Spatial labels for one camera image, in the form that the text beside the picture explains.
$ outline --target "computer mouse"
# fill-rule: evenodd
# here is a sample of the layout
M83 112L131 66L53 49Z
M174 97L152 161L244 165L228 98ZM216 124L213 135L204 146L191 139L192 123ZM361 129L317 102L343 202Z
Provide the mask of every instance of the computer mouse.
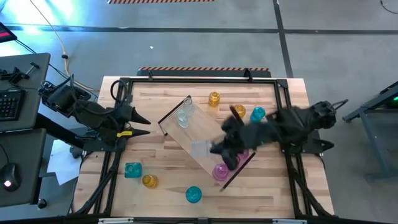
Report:
M19 175L18 165L8 163L0 170L0 182L2 187L8 192L13 192L21 185L21 177Z

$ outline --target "pink cup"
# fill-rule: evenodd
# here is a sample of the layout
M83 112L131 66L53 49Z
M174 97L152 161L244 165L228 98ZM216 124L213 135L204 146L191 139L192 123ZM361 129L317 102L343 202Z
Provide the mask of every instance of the pink cup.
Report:
M225 164L217 164L213 170L213 177L216 180L224 181L229 174L228 167Z
M238 154L239 161L243 162L249 157L249 150L244 150L243 154Z

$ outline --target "yellow cup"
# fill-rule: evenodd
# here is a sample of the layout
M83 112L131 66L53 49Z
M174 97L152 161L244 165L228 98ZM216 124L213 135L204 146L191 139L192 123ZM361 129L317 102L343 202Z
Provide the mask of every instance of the yellow cup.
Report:
M142 177L142 183L149 189L153 189L157 186L158 180L155 175L145 175Z
M209 95L209 105L218 106L220 103L220 94L217 92L211 92Z
M243 116L246 114L246 108L242 105L235 105L234 108L236 112L238 112L238 115L243 118Z

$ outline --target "small plastic cup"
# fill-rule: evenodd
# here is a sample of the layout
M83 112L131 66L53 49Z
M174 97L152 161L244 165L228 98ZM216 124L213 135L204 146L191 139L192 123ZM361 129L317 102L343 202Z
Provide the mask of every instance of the small plastic cup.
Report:
M234 108L236 112L238 112L239 117L243 118L243 116L246 114L246 108L242 105L235 105Z
M265 115L266 115L265 109L258 106L251 113L250 121L251 122L260 122Z
M142 175L142 165L139 162L126 163L124 167L125 178L138 178Z
M188 115L184 110L177 110L175 113L175 116L177 118L178 124L183 127L187 128L189 123L188 123Z
M142 183L149 189L153 189L159 183L155 175L145 175L142 178Z
M249 157L249 150L244 150L242 154L238 154L239 161L244 161Z
M193 106L192 99L187 97L183 101L183 109L185 114L188 117L192 116L195 113L195 107Z
M225 164L217 164L213 169L213 177L216 180L224 181L228 178L229 170Z
M220 103L220 94L217 92L211 92L209 95L209 105L216 107Z
M185 197L190 203L197 203L201 199L201 190L197 186L192 186L188 188L187 192L185 193Z

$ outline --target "wooden table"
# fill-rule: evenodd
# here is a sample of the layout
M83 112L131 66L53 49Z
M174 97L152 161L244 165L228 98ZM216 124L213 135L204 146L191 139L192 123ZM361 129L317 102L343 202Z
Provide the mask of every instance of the wooden table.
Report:
M113 81L120 77L104 77L98 103L113 106L109 93ZM308 106L303 79L288 79L293 105ZM216 111L208 110L211 91L221 93ZM228 105L242 104L247 115L255 106L265 107L267 113L276 110L275 94L268 84L219 83L135 83L133 102L137 112L152 122L151 125L132 123L135 128L150 134L128 141L118 170L112 207L113 217L209 217L209 218L293 218L292 199L284 156L278 144L260 147L252 161L231 185L220 192L213 178L204 171L170 136L164 136L157 124L187 95L220 124L230 114ZM75 208L79 209L93 193L100 179L103 152L94 152L81 167L75 192ZM333 213L323 164L313 155L303 155L308 188L324 208ZM143 174L159 178L156 189L147 189L140 179L124 178L127 162L141 162ZM196 204L185 198L188 187L196 185L203 197ZM105 188L102 209L106 203ZM304 211L302 194L298 190L300 208Z

